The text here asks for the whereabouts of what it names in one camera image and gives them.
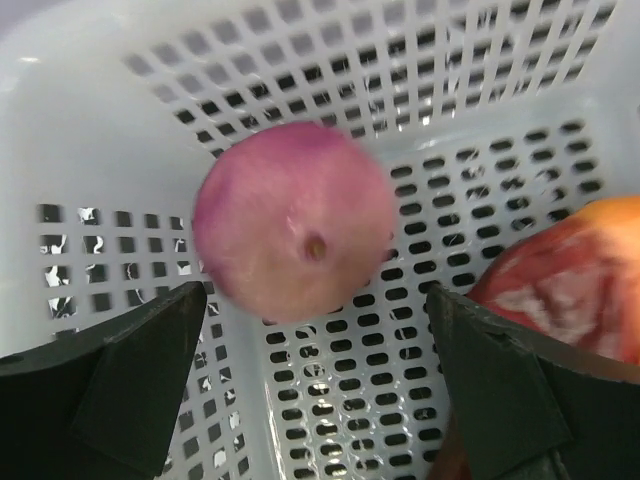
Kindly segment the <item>purple onion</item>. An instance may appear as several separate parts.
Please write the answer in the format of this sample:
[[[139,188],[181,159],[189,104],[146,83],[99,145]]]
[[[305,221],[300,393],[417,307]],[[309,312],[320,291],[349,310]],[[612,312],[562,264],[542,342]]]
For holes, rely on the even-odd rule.
[[[272,324],[349,302],[379,271],[396,225],[388,170],[314,122],[272,127],[223,152],[192,215],[194,247],[216,289]]]

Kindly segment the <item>orange papaya slice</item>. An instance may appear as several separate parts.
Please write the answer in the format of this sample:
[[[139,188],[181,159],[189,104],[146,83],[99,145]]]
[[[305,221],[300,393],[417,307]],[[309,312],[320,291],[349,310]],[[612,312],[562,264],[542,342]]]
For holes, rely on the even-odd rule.
[[[639,369],[639,200],[588,204],[501,253],[461,295],[571,347]],[[475,479],[452,406],[433,479]]]

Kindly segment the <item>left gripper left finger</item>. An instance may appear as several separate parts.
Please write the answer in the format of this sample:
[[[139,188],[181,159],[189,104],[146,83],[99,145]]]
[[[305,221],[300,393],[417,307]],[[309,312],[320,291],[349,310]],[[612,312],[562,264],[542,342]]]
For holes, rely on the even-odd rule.
[[[207,295],[186,282],[1,360],[4,479],[154,479],[169,451]]]

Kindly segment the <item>white perforated plastic basket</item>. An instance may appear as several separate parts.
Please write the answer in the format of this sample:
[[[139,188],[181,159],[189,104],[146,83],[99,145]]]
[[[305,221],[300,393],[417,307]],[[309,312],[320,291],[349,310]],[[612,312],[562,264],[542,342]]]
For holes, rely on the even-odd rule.
[[[279,328],[207,287],[164,479],[423,479],[449,413],[428,316],[511,244],[639,189],[635,1],[5,1],[1,359],[202,281],[193,198],[294,121],[385,165],[396,239]]]

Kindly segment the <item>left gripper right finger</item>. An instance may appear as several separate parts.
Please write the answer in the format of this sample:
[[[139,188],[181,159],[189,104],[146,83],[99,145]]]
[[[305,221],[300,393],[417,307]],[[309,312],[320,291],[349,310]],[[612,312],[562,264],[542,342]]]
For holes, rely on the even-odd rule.
[[[638,367],[439,285],[426,311],[473,478],[638,478]]]

